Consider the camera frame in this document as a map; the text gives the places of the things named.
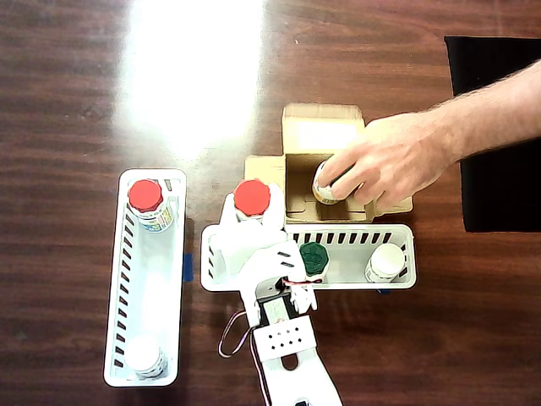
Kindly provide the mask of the bare person's hand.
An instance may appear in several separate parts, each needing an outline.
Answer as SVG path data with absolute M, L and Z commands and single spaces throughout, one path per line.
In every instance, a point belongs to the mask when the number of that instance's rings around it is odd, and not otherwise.
M 385 211 L 435 182 L 462 148 L 460 134 L 435 111 L 380 118 L 326 161 L 317 182 L 336 199 L 353 195 Z

